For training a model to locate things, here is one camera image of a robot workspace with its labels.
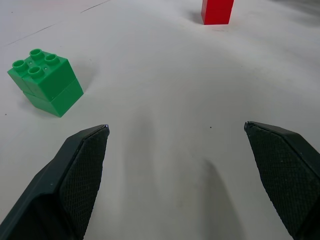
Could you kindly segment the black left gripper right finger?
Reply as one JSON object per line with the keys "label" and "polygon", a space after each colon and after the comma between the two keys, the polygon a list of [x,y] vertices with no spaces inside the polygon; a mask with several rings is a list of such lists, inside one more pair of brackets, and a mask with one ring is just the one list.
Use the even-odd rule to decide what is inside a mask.
{"label": "black left gripper right finger", "polygon": [[262,185],[293,240],[320,240],[320,153],[300,134],[247,121]]}

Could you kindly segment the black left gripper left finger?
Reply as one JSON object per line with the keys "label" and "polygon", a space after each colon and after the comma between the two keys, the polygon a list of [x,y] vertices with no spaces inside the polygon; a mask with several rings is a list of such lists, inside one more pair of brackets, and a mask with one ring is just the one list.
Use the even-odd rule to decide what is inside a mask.
{"label": "black left gripper left finger", "polygon": [[100,188],[107,124],[68,137],[0,224],[0,240],[83,240]]}

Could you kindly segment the green toy brick stack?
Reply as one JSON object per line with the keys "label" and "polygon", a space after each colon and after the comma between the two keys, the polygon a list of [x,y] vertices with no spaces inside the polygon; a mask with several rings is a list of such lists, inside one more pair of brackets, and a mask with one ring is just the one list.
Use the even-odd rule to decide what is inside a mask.
{"label": "green toy brick stack", "polygon": [[68,59],[39,48],[7,73],[34,107],[57,117],[84,94]]}

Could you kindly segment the red toy brick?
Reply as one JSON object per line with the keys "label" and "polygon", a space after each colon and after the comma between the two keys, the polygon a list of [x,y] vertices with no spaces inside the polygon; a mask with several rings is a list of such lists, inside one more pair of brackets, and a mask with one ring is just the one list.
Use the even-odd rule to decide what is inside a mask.
{"label": "red toy brick", "polygon": [[234,0],[202,0],[201,17],[204,25],[228,25]]}

